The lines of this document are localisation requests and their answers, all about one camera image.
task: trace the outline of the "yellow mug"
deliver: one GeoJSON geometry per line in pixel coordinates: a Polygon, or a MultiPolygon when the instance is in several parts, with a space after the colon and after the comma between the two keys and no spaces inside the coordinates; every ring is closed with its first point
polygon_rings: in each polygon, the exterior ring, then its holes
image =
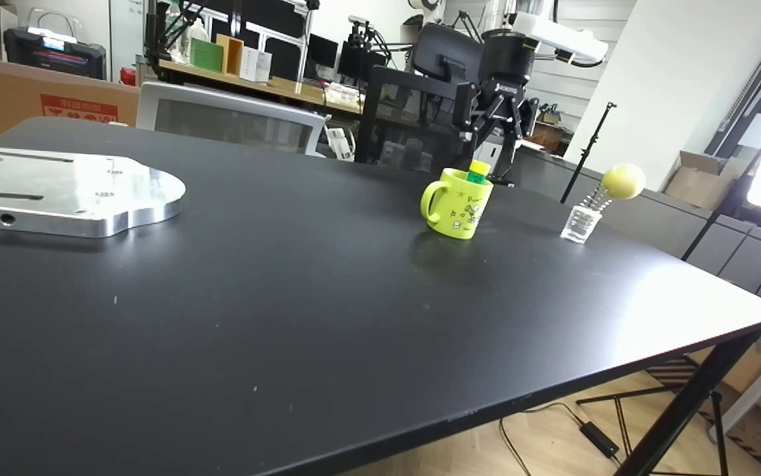
{"type": "Polygon", "coordinates": [[[490,203],[492,183],[470,183],[463,168],[445,168],[424,192],[424,216],[431,231],[470,241],[490,203]]]}

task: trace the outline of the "wooden desk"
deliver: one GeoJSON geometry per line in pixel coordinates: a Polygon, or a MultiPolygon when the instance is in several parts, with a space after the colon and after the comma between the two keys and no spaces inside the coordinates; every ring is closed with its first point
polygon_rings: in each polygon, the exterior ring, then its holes
{"type": "Polygon", "coordinates": [[[206,69],[196,69],[187,64],[174,64],[174,61],[161,61],[158,64],[165,71],[179,77],[182,83],[206,83],[206,84],[219,84],[229,89],[244,89],[244,93],[256,93],[265,97],[281,97],[287,102],[295,102],[302,108],[318,108],[318,112],[331,112],[331,114],[347,114],[347,117],[360,117],[361,105],[347,105],[347,102],[327,102],[324,89],[318,84],[298,84],[290,80],[273,77],[270,83],[245,83],[233,73],[213,73],[206,69]]]}

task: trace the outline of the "metal plate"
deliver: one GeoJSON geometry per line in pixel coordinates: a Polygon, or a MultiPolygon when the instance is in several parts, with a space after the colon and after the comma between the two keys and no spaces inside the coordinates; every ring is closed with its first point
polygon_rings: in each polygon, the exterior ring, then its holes
{"type": "Polygon", "coordinates": [[[186,183],[124,157],[0,149],[0,231],[105,239],[178,215],[186,183]]]}

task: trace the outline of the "mug handle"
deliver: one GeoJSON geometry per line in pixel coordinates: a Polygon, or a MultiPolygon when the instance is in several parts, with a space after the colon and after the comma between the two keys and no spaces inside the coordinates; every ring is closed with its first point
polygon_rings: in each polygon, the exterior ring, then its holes
{"type": "Polygon", "coordinates": [[[431,212],[433,199],[437,199],[437,192],[441,192],[441,191],[449,191],[449,186],[447,186],[447,183],[431,183],[431,186],[425,187],[425,192],[424,192],[420,209],[424,209],[424,216],[425,216],[429,223],[439,223],[439,219],[441,219],[437,212],[431,212]]]}

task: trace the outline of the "white box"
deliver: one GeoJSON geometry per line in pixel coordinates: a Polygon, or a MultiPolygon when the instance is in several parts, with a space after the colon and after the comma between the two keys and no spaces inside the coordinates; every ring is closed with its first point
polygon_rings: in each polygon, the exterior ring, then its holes
{"type": "Polygon", "coordinates": [[[260,59],[260,49],[244,48],[241,80],[256,83],[256,59],[260,59]]]}
{"type": "Polygon", "coordinates": [[[273,53],[256,53],[256,83],[270,83],[273,77],[273,53]]]}

